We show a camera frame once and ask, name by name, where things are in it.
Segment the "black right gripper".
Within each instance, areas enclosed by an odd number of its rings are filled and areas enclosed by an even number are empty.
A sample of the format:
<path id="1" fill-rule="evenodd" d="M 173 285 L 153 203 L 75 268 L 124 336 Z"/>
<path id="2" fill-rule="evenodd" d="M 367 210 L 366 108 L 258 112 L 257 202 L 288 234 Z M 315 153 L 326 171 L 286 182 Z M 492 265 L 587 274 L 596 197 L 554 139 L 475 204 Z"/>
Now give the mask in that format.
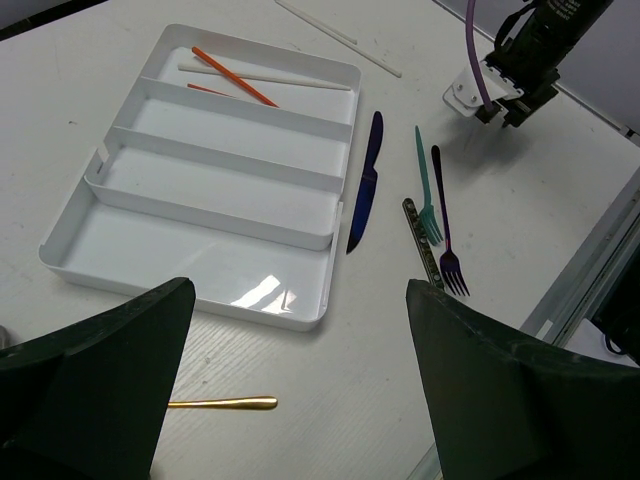
<path id="1" fill-rule="evenodd" d="M 555 22 L 546 14 L 532 14 L 514 38 L 508 36 L 520 14 L 510 15 L 499 28 L 494 50 L 485 57 L 489 67 L 510 80 L 523 95 L 512 100 L 494 101 L 506 110 L 502 127 L 519 127 L 533 113 L 551 100 L 559 78 L 558 35 Z"/>

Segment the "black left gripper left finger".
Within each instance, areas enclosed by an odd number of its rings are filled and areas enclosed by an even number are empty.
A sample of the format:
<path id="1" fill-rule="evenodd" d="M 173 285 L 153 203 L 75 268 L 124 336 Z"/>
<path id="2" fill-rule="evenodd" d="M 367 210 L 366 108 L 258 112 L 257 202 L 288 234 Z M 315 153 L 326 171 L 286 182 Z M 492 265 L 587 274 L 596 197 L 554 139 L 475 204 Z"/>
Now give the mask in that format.
<path id="1" fill-rule="evenodd" d="M 174 278 L 2 349 L 2 478 L 149 478 L 195 297 Z"/>

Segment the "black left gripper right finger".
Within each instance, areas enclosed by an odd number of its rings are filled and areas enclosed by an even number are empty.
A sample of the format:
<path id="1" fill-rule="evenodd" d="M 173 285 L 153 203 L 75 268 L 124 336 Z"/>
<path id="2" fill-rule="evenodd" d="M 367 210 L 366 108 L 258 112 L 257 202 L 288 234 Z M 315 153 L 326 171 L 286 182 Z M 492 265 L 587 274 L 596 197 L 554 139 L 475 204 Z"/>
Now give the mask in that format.
<path id="1" fill-rule="evenodd" d="M 447 479 L 635 479 L 639 372 L 540 341 L 422 280 L 406 304 Z"/>

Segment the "white chopstick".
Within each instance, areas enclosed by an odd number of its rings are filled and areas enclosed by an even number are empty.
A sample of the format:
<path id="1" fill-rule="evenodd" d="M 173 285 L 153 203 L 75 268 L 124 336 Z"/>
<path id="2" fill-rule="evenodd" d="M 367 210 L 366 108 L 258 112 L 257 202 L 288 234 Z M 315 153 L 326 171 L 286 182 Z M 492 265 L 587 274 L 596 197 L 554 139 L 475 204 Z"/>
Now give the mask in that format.
<path id="1" fill-rule="evenodd" d="M 376 66 L 380 67 L 381 69 L 385 70 L 386 72 L 388 72 L 389 74 L 393 75 L 394 77 L 396 77 L 396 78 L 401 78 L 402 77 L 402 73 L 399 70 L 394 69 L 393 67 L 387 65 L 382 60 L 377 59 L 373 55 L 369 54 L 368 52 L 366 52 L 362 48 L 360 48 L 358 46 L 358 42 L 355 39 L 353 39 L 353 38 L 351 38 L 349 36 L 346 36 L 345 34 L 341 33 L 337 29 L 329 26 L 328 24 L 326 24 L 326 23 L 324 23 L 324 22 L 322 22 L 322 21 L 320 21 L 318 19 L 315 19 L 311 15 L 309 15 L 309 14 L 303 12 L 302 10 L 292 6 L 291 4 L 287 3 L 286 1 L 275 0 L 275 3 L 277 5 L 279 5 L 280 7 L 284 8 L 285 10 L 287 10 L 289 13 L 293 14 L 294 16 L 296 16 L 297 18 L 303 20 L 305 23 L 311 25 L 313 28 L 321 31 L 325 35 L 329 36 L 330 38 L 332 38 L 335 41 L 339 42 L 340 44 L 344 45 L 348 49 L 352 50 L 353 52 L 355 52 L 356 54 L 358 54 L 362 58 L 368 60 L 369 62 L 373 63 L 374 65 L 376 65 Z"/>
<path id="2" fill-rule="evenodd" d="M 213 67 L 196 66 L 196 65 L 191 65 L 187 63 L 179 63 L 177 68 L 179 71 L 184 71 L 184 72 L 223 76 L 222 72 L 216 70 Z M 318 80 L 305 80 L 305 79 L 298 79 L 298 78 L 291 79 L 291 78 L 274 77 L 274 76 L 249 74 L 249 73 L 236 73 L 236 76 L 238 76 L 242 80 L 256 80 L 261 82 L 320 88 L 320 89 L 340 90 L 340 91 L 351 90 L 351 88 L 347 85 L 318 81 Z"/>

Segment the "orange chopstick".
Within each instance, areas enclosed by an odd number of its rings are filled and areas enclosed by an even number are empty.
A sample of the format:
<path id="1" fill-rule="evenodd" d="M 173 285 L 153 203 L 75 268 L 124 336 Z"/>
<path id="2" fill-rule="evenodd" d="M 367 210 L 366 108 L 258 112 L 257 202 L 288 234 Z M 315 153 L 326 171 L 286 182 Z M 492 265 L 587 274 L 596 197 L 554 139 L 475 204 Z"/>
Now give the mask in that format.
<path id="1" fill-rule="evenodd" d="M 260 102 L 262 102 L 265 105 L 271 106 L 271 107 L 275 107 L 278 108 L 278 105 L 276 103 L 274 103 L 272 100 L 270 100 L 268 97 L 266 97 L 265 95 L 263 95 L 261 92 L 259 92 L 258 90 L 256 90 L 252 85 L 250 85 L 249 83 L 247 83 L 245 80 L 243 80 L 242 78 L 240 78 L 238 75 L 236 75 L 234 72 L 232 72 L 231 70 L 229 70 L 227 67 L 225 67 L 224 65 L 222 65 L 220 62 L 218 62 L 217 60 L 215 60 L 214 58 L 212 58 L 211 56 L 209 56 L 208 54 L 206 54 L 204 51 L 202 51 L 200 48 L 193 46 L 191 48 L 192 53 L 198 57 L 200 60 L 202 60 L 204 63 L 206 63 L 207 65 L 209 65 L 210 67 L 214 68 L 215 70 L 217 70 L 219 73 L 221 73 L 224 77 L 226 77 L 228 80 L 230 80 L 232 83 L 234 83 L 235 85 L 237 85 L 239 88 L 241 88 L 242 90 L 244 90 L 245 92 L 249 93 L 251 96 L 253 96 L 254 98 L 256 98 L 257 100 L 259 100 Z"/>
<path id="2" fill-rule="evenodd" d="M 215 94 L 215 95 L 219 95 L 219 96 L 224 96 L 224 97 L 228 97 L 228 98 L 236 98 L 236 97 L 234 97 L 232 95 L 229 95 L 227 93 L 224 93 L 224 92 L 221 92 L 221 91 L 218 91 L 218 90 L 214 90 L 214 89 L 211 89 L 211 88 L 207 88 L 207 87 L 204 87 L 204 86 L 200 86 L 200 85 L 197 85 L 197 84 L 193 84 L 193 83 L 187 83 L 186 86 L 187 86 L 187 88 L 190 88 L 190 89 L 193 89 L 193 90 L 198 90 L 198 91 L 211 93 L 211 94 Z"/>

